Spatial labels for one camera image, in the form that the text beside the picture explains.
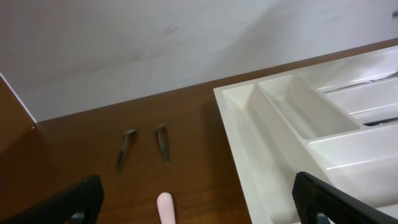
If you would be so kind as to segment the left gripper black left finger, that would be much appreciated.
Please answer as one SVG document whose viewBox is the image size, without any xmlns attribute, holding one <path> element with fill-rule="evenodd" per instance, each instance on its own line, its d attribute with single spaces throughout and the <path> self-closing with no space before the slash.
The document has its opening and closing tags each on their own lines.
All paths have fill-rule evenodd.
<svg viewBox="0 0 398 224">
<path fill-rule="evenodd" d="M 103 200 L 101 177 L 89 175 L 2 223 L 96 223 Z"/>
</svg>

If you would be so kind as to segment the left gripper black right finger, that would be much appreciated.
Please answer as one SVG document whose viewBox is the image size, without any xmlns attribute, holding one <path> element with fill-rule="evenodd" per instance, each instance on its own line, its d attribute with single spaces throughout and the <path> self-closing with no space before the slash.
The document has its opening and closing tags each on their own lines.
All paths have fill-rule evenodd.
<svg viewBox="0 0 398 224">
<path fill-rule="evenodd" d="M 397 224 L 389 216 L 307 173 L 296 173 L 292 196 L 301 223 Z"/>
</svg>

